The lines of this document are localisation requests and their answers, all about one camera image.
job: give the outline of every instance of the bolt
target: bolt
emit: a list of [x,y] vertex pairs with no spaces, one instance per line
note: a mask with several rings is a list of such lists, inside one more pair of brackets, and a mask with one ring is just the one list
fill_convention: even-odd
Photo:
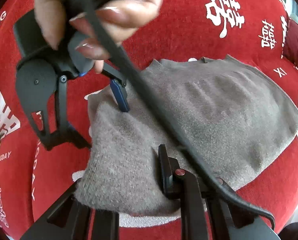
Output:
[[218,181],[221,185],[223,185],[223,183],[224,183],[224,181],[223,181],[221,178],[217,178],[217,181]]
[[175,174],[178,176],[183,176],[186,173],[184,169],[176,169]]
[[67,77],[66,77],[65,75],[61,76],[61,77],[60,77],[60,81],[61,81],[62,83],[65,83],[65,82],[67,81]]

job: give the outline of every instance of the red fabric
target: red fabric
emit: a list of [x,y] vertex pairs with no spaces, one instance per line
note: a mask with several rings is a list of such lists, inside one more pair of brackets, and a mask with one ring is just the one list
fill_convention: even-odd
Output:
[[288,23],[288,32],[285,39],[283,55],[298,66],[298,24],[291,18]]
[[[153,58],[187,61],[192,57],[217,59],[230,54],[263,71],[298,106],[298,70],[286,59],[281,59],[281,17],[287,19],[283,5],[279,0],[234,1],[239,2],[240,8],[236,4],[237,10],[227,5],[224,9],[234,10],[235,14],[238,12],[244,17],[244,23],[241,23],[241,28],[235,22],[231,27],[227,20],[227,34],[223,38],[220,38],[220,33],[224,29],[224,18],[221,16],[218,23],[207,18],[206,5],[211,0],[165,0],[160,16],[127,40],[125,49],[141,69],[148,66]],[[1,17],[6,11],[5,18],[0,22],[0,105],[4,106],[5,102],[11,110],[8,118],[14,115],[20,123],[20,128],[1,141],[0,156],[4,157],[0,157],[0,218],[6,216],[8,227],[4,220],[0,220],[0,225],[15,240],[73,183],[73,177],[86,168],[89,158],[87,150],[78,150],[71,144],[63,144],[47,152],[33,134],[19,105],[14,77],[20,55],[12,26],[32,8],[33,0],[8,0],[0,12]],[[269,43],[269,47],[261,46],[262,38],[259,36],[267,31],[274,34],[272,48]],[[85,97],[107,84],[107,78],[90,72],[68,86],[69,120],[89,141]],[[0,109],[0,117],[6,111]],[[10,151],[10,157],[5,158],[5,153]],[[238,193],[273,212],[278,232],[298,203],[298,138],[269,168]],[[180,239],[180,231],[179,220],[148,228],[120,229],[121,239]]]

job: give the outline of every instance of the hand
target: hand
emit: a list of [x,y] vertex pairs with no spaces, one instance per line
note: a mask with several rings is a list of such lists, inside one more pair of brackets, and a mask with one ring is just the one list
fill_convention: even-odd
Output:
[[[162,0],[113,0],[96,14],[113,40],[120,45],[132,36],[138,28],[155,19]],[[61,0],[35,0],[35,17],[45,40],[53,49],[57,49],[65,33],[66,13]],[[109,53],[99,44],[92,27],[81,13],[69,20],[70,24],[88,35],[77,50],[85,57],[95,60],[95,70],[101,73],[103,60],[109,59]]]

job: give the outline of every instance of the gray sweater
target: gray sweater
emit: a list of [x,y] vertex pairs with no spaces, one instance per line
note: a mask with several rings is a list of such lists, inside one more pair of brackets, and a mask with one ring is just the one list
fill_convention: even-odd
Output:
[[[142,72],[170,108],[214,175],[237,190],[254,180],[292,142],[298,110],[256,68],[227,56],[177,63],[154,60]],[[172,215],[178,201],[161,192],[158,146],[192,168],[127,86],[129,113],[109,87],[89,96],[92,151],[75,193],[83,204],[137,215]]]

